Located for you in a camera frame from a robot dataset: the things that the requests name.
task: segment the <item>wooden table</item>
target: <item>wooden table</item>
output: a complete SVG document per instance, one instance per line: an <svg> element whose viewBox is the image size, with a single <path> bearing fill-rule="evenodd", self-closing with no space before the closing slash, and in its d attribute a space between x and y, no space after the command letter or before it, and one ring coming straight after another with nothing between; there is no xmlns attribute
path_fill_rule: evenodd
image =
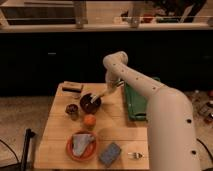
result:
<svg viewBox="0 0 213 171"><path fill-rule="evenodd" d="M89 161L77 162L66 153L67 140L73 133L85 129L82 124L84 112L79 107L79 118L73 121L65 113L68 104L75 103L79 106L79 99L74 99L72 93L62 91L59 84L55 99L52 104L45 131L36 151L34 167L36 169L105 169L98 160L98 155L111 143L115 142L122 149L121 155L109 169L148 170L148 148L146 123L128 120L123 87L116 92L102 98L102 105L95 114L97 122L93 132L97 135L99 145L96 155ZM105 89L105 84L83 84L81 93L99 93ZM140 152L144 158L134 160L127 153Z"/></svg>

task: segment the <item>green box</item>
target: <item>green box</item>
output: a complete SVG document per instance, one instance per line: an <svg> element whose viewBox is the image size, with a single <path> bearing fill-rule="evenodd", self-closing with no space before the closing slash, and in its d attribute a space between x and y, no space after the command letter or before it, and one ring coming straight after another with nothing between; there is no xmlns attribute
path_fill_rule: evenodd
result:
<svg viewBox="0 0 213 171"><path fill-rule="evenodd" d="M160 81L158 77L153 77L153 79ZM147 100L127 83L124 84L124 92L129 119L131 121L146 121Z"/></svg>

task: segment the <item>orange bowl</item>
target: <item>orange bowl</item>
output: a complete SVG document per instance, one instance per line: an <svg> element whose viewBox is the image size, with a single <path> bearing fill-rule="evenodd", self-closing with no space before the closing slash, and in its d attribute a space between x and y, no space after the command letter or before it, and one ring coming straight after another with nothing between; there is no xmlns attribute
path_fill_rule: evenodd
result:
<svg viewBox="0 0 213 171"><path fill-rule="evenodd" d="M90 131L78 131L74 134L91 134L92 136L95 137L95 140L92 141L87 148L84 150L84 153L81 156L75 156L73 154L73 136L67 141L67 146L66 146L66 151L68 153L68 155L76 161L87 161L90 160L97 149L97 137L95 136L95 134L93 132Z"/></svg>

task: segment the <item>red bowl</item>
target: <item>red bowl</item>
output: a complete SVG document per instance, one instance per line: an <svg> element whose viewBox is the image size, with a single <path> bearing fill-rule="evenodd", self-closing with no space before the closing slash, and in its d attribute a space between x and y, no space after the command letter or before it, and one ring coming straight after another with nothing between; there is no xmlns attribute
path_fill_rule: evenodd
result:
<svg viewBox="0 0 213 171"><path fill-rule="evenodd" d="M90 131L78 131L74 134L91 134L95 137L95 140L87 146L84 153L79 157L73 154L73 143L72 143L73 136L67 141L66 151L73 160L76 160L76 161L90 160L94 156L97 149L97 137L95 136L93 132L90 132Z"/></svg>

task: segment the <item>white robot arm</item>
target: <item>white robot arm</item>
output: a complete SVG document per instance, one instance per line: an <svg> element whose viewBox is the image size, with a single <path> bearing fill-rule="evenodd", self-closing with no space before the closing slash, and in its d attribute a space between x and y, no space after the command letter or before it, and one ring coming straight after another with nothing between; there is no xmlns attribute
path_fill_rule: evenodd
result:
<svg viewBox="0 0 213 171"><path fill-rule="evenodd" d="M148 100L148 144L151 171L201 171L193 123L193 107L179 90L126 66L125 52L106 56L109 92L121 78Z"/></svg>

